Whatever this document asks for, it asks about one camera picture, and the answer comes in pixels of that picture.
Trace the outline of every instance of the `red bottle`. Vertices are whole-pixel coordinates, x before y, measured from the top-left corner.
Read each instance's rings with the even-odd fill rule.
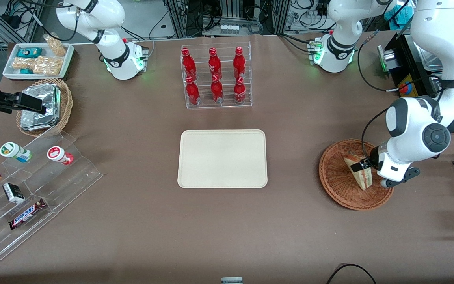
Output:
[[[191,76],[194,81],[197,80],[197,68],[195,67],[195,61],[192,56],[190,56],[190,52],[187,47],[182,48],[182,55],[185,74],[187,74],[187,76]]]
[[[245,56],[243,56],[243,47],[236,47],[236,56],[234,57],[234,79],[245,77]]]
[[[220,65],[220,58],[216,55],[216,48],[211,47],[209,49],[209,70],[211,71],[211,76],[218,75],[218,79],[222,79],[222,67]]]
[[[197,88],[197,85],[194,83],[194,79],[192,76],[187,76],[187,79],[185,79],[187,82],[187,95],[189,96],[189,102],[193,105],[198,105],[201,103],[201,98],[199,96],[199,88]]]
[[[211,83],[211,93],[213,93],[213,101],[215,103],[220,104],[223,102],[223,87],[222,83],[220,83],[220,80],[218,79],[218,75],[213,75],[211,77],[211,80],[213,83]]]
[[[239,77],[234,86],[234,100],[236,103],[242,103],[245,100],[245,92],[246,87],[245,84],[243,84],[243,77]]]

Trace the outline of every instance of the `brown tablecloth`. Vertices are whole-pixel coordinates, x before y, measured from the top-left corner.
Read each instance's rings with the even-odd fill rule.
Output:
[[[392,35],[380,32],[361,54],[368,79],[383,88],[393,82],[376,46]],[[187,110],[180,46],[246,40],[253,107]],[[0,262],[0,283],[196,284],[228,276],[246,284],[325,283],[351,262],[378,283],[454,284],[454,135],[438,160],[415,163],[421,176],[396,187],[377,210],[343,208],[320,184],[322,152],[360,138],[366,122],[397,98],[362,82],[356,61],[330,74],[277,36],[171,40],[157,43],[146,73],[117,81],[94,45],[75,49],[65,131],[106,175]],[[1,89],[30,84],[3,79]],[[267,186],[180,188],[180,135],[187,129],[263,130]],[[382,118],[366,135],[374,144],[388,138]],[[0,113],[0,145],[8,140],[26,144],[31,137],[18,131],[15,115]],[[370,281],[357,268],[335,278]]]

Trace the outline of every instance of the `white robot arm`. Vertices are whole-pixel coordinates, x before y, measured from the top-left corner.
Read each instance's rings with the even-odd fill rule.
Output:
[[[452,33],[443,32],[450,27]],[[438,156],[449,146],[450,132],[454,131],[454,0],[419,0],[411,36],[443,63],[443,90],[437,99],[427,95],[402,97],[387,109],[385,120],[391,138],[360,163],[377,167],[385,187],[417,176],[419,169],[411,168],[411,163]]]
[[[115,78],[128,80],[146,69],[147,50],[125,43],[114,29],[122,26],[126,16],[117,0],[68,0],[60,6],[70,4],[73,6],[56,10],[57,18],[97,46]]]
[[[379,16],[393,9],[395,0],[331,0],[327,15],[336,23],[333,34],[315,39],[314,64],[327,72],[341,72],[353,59],[362,34],[361,19]]]

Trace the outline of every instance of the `acrylic bottle rack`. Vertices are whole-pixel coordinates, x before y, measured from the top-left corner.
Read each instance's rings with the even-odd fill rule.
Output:
[[[189,102],[187,96],[185,78],[185,69],[182,66],[182,81],[183,90],[185,95],[185,104],[188,109],[191,108],[223,108],[223,107],[242,107],[253,105],[253,92],[252,92],[252,47],[250,41],[243,43],[208,43],[205,45],[182,45],[189,49],[190,55],[195,61],[197,68],[197,87],[199,88],[199,96],[201,103],[193,105]],[[209,71],[209,49],[216,48],[216,53],[220,58],[222,79],[220,82],[223,87],[223,102],[217,104],[213,101],[211,93],[211,72]],[[244,84],[246,88],[246,98],[242,104],[236,103],[234,100],[234,86],[236,80],[234,79],[234,56],[236,55],[236,47],[243,47],[243,56],[245,56],[245,77]]]
[[[20,163],[7,159],[0,164],[0,260],[102,177],[92,162],[74,146],[75,140],[68,133],[58,133],[52,128],[24,146],[33,153],[31,160]],[[60,146],[71,153],[74,161],[65,166],[49,160],[47,151],[52,146]],[[2,188],[7,182],[19,187],[25,201],[15,204],[7,200]],[[18,228],[10,230],[8,222],[40,199],[47,206]]]

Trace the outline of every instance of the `round wicker basket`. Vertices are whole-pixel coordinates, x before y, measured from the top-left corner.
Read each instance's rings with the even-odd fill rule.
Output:
[[[55,84],[61,89],[61,120],[56,124],[56,126],[52,127],[52,131],[56,131],[60,133],[66,124],[68,123],[69,117],[71,115],[71,109],[73,108],[73,97],[71,96],[71,91],[68,88],[68,85],[65,84],[64,81],[61,79],[43,79],[33,84],[33,86],[40,85],[40,84]],[[20,118],[22,117],[22,111],[17,111],[17,127],[19,130],[26,134],[33,137],[38,137],[48,129],[40,129],[37,131],[25,131],[20,127]]]
[[[365,142],[365,150],[370,153],[373,144]],[[380,207],[393,194],[393,187],[382,187],[381,177],[371,168],[372,185],[362,190],[344,163],[344,155],[351,153],[364,156],[360,140],[348,139],[330,145],[320,159],[320,180],[325,191],[340,205],[353,210],[372,210]]]

